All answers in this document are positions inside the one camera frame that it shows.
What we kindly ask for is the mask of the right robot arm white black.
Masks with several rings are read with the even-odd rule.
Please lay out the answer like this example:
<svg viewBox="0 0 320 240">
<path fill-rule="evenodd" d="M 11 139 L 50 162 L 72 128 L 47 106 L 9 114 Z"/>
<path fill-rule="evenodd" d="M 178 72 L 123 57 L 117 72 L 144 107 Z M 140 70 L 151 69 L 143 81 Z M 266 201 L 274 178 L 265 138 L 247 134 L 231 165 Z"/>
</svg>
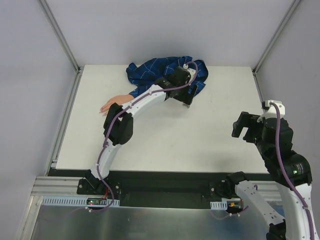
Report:
<svg viewBox="0 0 320 240">
<path fill-rule="evenodd" d="M 234 172 L 215 187 L 215 193 L 226 199 L 239 197 L 255 218 L 264 224 L 268 240 L 317 240 L 312 204 L 312 173 L 305 157 L 292 147 L 293 130 L 283 118 L 270 118 L 242 112 L 233 123 L 232 137 L 258 149 L 264 165 L 280 193 L 284 216 L 277 213 L 258 193 L 257 187 L 242 172 Z"/>
</svg>

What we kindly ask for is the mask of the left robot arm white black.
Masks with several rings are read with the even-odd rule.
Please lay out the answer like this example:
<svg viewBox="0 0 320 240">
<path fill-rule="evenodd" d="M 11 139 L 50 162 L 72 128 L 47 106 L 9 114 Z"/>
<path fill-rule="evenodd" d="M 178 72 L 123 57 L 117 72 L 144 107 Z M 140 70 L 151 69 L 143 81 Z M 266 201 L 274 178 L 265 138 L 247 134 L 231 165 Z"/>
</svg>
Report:
<svg viewBox="0 0 320 240">
<path fill-rule="evenodd" d="M 177 67 L 172 74 L 159 78 L 140 96 L 119 105 L 114 103 L 108 110 L 103 124 L 104 141 L 96 163 L 85 172 L 79 182 L 79 193 L 89 190 L 94 195 L 105 193 L 104 180 L 110 173 L 112 162 L 120 147 L 133 136 L 134 121 L 150 107 L 167 99 L 175 99 L 189 107 L 192 104 L 197 86 L 192 86 L 197 71 L 192 68 Z"/>
</svg>

